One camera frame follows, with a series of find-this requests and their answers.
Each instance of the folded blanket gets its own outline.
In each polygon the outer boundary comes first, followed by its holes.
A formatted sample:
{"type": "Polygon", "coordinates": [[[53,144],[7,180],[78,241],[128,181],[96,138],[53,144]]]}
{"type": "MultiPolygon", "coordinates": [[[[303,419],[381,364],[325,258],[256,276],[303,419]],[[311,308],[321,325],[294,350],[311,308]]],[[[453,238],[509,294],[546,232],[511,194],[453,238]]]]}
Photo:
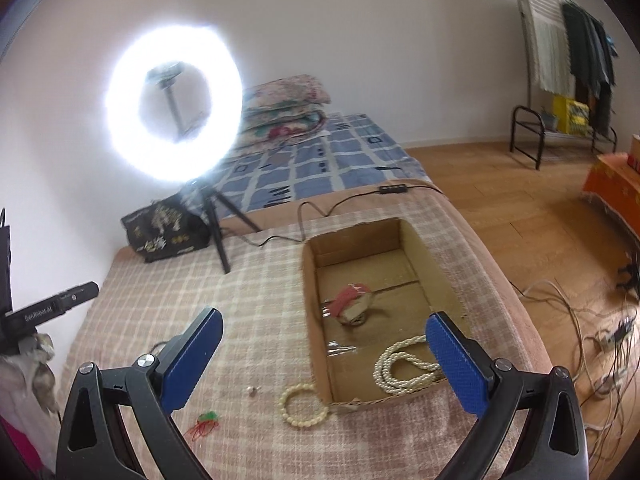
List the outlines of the folded blanket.
{"type": "Polygon", "coordinates": [[[317,112],[322,110],[321,104],[307,103],[289,108],[279,108],[277,110],[267,110],[265,112],[258,112],[247,117],[242,117],[240,122],[240,132],[245,132],[251,128],[258,128],[265,124],[276,124],[284,121],[293,121],[300,119],[311,112],[317,112]]]}
{"type": "Polygon", "coordinates": [[[330,102],[331,98],[318,78],[307,74],[295,75],[247,88],[244,91],[242,117],[309,103],[330,102]]]}
{"type": "Polygon", "coordinates": [[[300,142],[322,130],[326,115],[318,110],[294,121],[266,124],[238,134],[235,145],[225,156],[225,160],[237,160],[252,153],[273,150],[289,142],[300,142]]]}

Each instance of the bead bracelet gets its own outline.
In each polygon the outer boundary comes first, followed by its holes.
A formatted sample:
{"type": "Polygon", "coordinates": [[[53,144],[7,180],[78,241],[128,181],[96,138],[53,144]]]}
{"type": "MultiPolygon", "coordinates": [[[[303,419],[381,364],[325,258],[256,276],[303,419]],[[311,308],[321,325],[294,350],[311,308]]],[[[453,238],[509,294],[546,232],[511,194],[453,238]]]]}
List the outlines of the bead bracelet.
{"type": "Polygon", "coordinates": [[[322,410],[309,420],[298,420],[293,418],[289,413],[287,413],[287,401],[289,397],[298,392],[316,392],[316,387],[313,384],[309,383],[300,383],[295,386],[290,386],[280,396],[280,400],[278,401],[278,407],[280,409],[280,414],[282,418],[288,422],[290,425],[296,428],[310,428],[311,426],[315,426],[316,424],[320,424],[320,422],[324,421],[329,414],[329,408],[326,406],[322,407],[322,410]]]}

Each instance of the hanging clothes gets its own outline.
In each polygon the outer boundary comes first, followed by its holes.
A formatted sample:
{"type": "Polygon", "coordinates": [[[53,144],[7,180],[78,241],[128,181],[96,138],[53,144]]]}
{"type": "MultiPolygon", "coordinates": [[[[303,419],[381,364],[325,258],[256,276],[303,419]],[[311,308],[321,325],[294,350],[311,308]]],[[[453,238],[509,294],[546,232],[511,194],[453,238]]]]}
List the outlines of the hanging clothes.
{"type": "Polygon", "coordinates": [[[574,97],[569,45],[561,4],[564,0],[520,0],[531,60],[531,78],[553,94],[574,97]]]}
{"type": "Polygon", "coordinates": [[[572,3],[562,5],[562,15],[569,39],[571,73],[597,99],[590,123],[608,137],[615,78],[607,33],[600,22],[572,3]]]}

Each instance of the beige plaid blanket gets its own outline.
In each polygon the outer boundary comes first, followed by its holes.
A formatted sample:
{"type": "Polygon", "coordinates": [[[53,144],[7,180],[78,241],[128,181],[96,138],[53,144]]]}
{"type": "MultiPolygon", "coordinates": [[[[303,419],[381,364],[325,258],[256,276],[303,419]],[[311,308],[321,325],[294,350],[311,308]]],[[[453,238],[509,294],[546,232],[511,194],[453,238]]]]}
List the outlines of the beige plaid blanket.
{"type": "MultiPolygon", "coordinates": [[[[515,296],[504,289],[498,292],[496,283],[502,286],[501,280],[506,280],[491,276],[496,274],[493,267],[485,270],[495,263],[481,263],[486,250],[478,249],[477,237],[472,232],[463,236],[457,227],[460,218],[452,220],[457,212],[446,199],[433,191],[419,193],[419,197],[394,197],[383,208],[309,221],[305,228],[313,236],[358,222],[406,219],[441,265],[466,308],[473,337],[487,353],[508,358],[520,369],[546,367],[540,371],[548,372],[539,336],[515,296]],[[515,319],[524,320],[518,322],[519,328],[515,319]]],[[[293,224],[250,237],[258,241],[271,234],[298,237],[299,231],[293,224]]],[[[302,246],[274,240],[255,248],[237,237],[226,238],[225,245],[232,263],[227,275],[215,248],[154,264],[121,252],[66,361],[62,405],[80,363],[92,360],[100,368],[129,365],[157,341],[180,333],[203,306],[210,305],[224,317],[222,343],[186,407],[172,416],[185,432],[201,413],[215,410],[219,415],[220,426],[192,446],[213,478],[434,478],[474,423],[446,381],[406,402],[330,415],[308,430],[284,423],[276,408],[281,392],[291,384],[312,381],[301,286],[302,246]],[[249,386],[260,387],[255,397],[247,394],[249,386]]],[[[309,409],[313,406],[305,402],[292,407],[309,409]]],[[[131,410],[123,411],[146,475],[160,478],[131,410]]],[[[521,426],[518,418],[488,478],[499,478],[521,426]]]]}

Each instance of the ring light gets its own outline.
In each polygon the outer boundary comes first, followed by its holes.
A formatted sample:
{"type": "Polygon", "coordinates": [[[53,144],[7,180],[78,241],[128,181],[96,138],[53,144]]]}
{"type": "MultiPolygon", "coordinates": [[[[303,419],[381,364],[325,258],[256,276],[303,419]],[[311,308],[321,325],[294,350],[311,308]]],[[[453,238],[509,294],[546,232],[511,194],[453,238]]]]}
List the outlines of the ring light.
{"type": "Polygon", "coordinates": [[[120,58],[106,108],[113,145],[124,159],[159,180],[184,182],[210,170],[231,148],[242,111],[242,83],[231,54],[209,28],[159,28],[137,40],[120,58]],[[211,114],[200,133],[181,142],[152,135],[139,114],[147,73],[171,62],[200,70],[211,98],[211,114]]]}

